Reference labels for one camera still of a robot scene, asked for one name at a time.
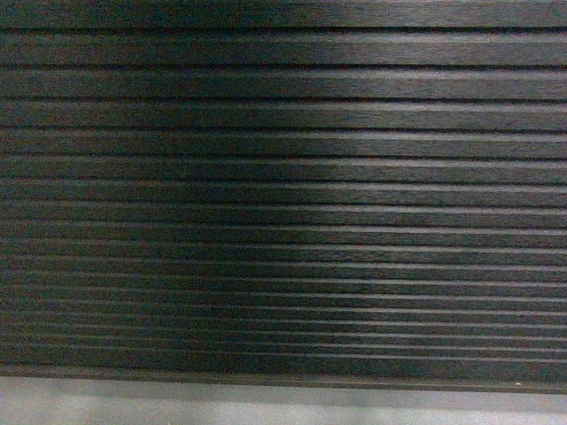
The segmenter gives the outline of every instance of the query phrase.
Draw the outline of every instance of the ribbed rubber mat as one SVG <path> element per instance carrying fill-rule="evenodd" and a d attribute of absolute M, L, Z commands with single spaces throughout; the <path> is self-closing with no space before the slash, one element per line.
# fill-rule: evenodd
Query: ribbed rubber mat
<path fill-rule="evenodd" d="M 567 2 L 9 3 L 2 373 L 567 381 Z"/>

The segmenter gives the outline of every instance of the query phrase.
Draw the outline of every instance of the gray floor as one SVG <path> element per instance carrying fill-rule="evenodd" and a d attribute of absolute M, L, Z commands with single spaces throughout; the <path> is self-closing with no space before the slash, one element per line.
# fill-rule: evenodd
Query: gray floor
<path fill-rule="evenodd" d="M 567 424 L 567 396 L 0 378 L 0 424 Z"/>

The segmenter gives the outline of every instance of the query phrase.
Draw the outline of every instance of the ribbed panel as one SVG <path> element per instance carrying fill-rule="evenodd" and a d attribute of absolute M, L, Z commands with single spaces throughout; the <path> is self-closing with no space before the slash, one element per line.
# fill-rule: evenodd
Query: ribbed panel
<path fill-rule="evenodd" d="M 567 3 L 13 2 L 0 362 L 567 380 Z"/>

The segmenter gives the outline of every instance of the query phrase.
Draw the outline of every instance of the dark textured surface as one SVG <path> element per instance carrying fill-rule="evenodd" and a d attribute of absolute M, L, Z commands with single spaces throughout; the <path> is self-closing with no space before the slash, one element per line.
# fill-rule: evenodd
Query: dark textured surface
<path fill-rule="evenodd" d="M 3 366 L 564 388 L 566 2 L 6 10 Z"/>

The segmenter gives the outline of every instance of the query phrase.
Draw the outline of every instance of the black ribbed surface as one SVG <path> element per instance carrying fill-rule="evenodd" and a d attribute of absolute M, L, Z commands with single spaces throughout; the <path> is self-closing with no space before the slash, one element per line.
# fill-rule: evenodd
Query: black ribbed surface
<path fill-rule="evenodd" d="M 3 364 L 567 380 L 567 2 L 7 11 Z"/>

